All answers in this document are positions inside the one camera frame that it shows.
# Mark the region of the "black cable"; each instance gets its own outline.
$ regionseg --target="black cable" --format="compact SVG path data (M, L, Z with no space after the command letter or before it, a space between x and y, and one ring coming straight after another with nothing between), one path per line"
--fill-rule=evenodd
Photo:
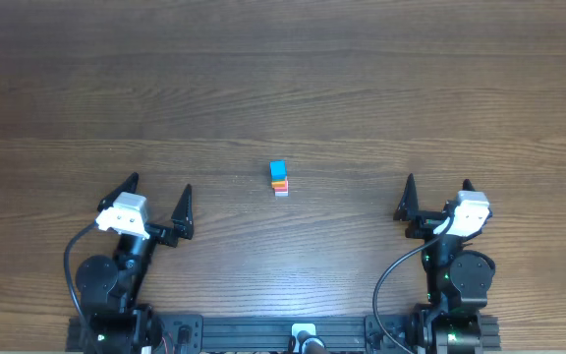
M422 244L421 246L418 246L417 248L408 252L407 254L401 256L400 259L396 260L391 266L388 267L388 269L385 270L383 275L379 278L379 281L377 281L377 284L374 286L374 293L372 294L372 313L374 314L374 319L379 324L379 327L383 331L383 334L385 336L387 336L388 338L390 338L390 340L392 340L392 342L394 342L394 344L396 344L399 348L405 350L406 353L408 353L408 354L415 354L415 353L412 350L406 348L403 344L399 343L390 334L390 332L388 332L388 329L386 329L383 326L383 323L381 322L381 319L379 318L379 309L378 309L378 305L377 305L378 297L379 297L379 290L381 289L381 285L383 285L383 282L385 281L385 279L388 277L388 275L390 275L390 273L392 272L392 270L394 270L394 268L399 266L403 261L405 261L409 257L417 254L418 252L420 252L420 251L426 249L427 247L433 245L434 243L438 242L438 240L440 240L442 238L442 236L447 234L447 231L449 231L449 229L451 228L451 225L453 225L453 215L449 215L449 224L447 225L447 227L445 227L438 234L438 236L434 237L431 241L427 241L424 244Z
M69 254L71 253L71 249L74 247L76 242L80 240L81 237L85 236L86 233L92 230L95 225L94 222L90 223L87 227L82 229L74 238L69 241L67 248L65 249L65 278L67 279L67 286L69 287L69 294L71 295L71 299L74 301L74 306L76 310L78 310L78 316L80 316L80 325L86 330L86 334L90 342L93 344L93 348L97 354L102 354L102 350L99 347L99 344L95 340L95 336L93 334L93 330L91 329L90 325L86 321L85 315L83 314L83 310L80 308L80 302L78 301L78 296L76 295L76 288L74 288L74 281L71 278L71 270L69 269Z

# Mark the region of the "stacked block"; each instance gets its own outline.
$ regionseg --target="stacked block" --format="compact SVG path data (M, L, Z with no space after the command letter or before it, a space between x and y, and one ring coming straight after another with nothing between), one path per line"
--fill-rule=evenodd
M270 162L270 174L272 175L272 188L276 197L288 196L287 169L285 161Z

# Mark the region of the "blue block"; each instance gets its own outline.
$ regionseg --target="blue block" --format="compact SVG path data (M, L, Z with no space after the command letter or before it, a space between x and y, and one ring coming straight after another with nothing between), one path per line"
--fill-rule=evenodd
M273 180L284 180L287 176L287 170L285 169L285 161L272 161L270 162L270 174Z

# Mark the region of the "wooden table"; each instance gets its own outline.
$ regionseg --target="wooden table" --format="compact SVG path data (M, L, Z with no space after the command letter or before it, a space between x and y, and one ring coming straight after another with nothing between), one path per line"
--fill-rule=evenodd
M63 250L133 171L154 221L196 204L141 299L206 316L369 314L420 244L391 220L408 173L431 210L471 178L484 312L506 349L566 349L566 1L0 0L0 350L64 348ZM380 310L425 293L409 261Z

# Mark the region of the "wooden tabletop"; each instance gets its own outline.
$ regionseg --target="wooden tabletop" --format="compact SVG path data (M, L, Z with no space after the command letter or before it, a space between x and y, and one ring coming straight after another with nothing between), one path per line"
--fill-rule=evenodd
M205 316L369 314L421 243L391 218L407 175L429 210L470 178L483 312L506 349L566 349L566 1L0 0L0 350L64 348L63 250L133 171L154 221L195 200L141 300ZM381 313L425 294L411 260Z

